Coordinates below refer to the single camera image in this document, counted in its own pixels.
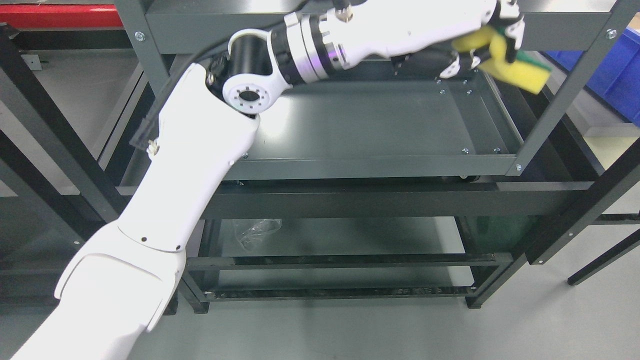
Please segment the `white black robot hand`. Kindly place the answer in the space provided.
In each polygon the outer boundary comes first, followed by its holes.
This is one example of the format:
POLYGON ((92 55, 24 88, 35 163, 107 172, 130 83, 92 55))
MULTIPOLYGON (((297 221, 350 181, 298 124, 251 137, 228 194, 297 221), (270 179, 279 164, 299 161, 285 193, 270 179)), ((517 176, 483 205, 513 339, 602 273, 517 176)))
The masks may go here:
MULTIPOLYGON (((504 31, 511 52, 520 50, 525 20, 515 0, 366 0, 343 8, 334 5, 322 29, 339 66, 351 69, 370 56, 410 58, 487 25, 504 31)), ((458 52, 453 49, 451 55, 438 70, 441 78, 466 71, 458 52)))

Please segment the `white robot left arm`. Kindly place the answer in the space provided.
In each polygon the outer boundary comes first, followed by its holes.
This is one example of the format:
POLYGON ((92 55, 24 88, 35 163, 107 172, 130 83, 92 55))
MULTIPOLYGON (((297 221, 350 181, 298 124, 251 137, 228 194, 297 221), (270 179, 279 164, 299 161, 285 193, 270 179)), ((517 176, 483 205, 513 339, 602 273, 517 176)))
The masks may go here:
POLYGON ((58 306, 14 360, 125 360, 163 316, 200 216, 259 127, 208 90, 195 59, 158 110, 159 146, 137 191, 71 259, 58 306))

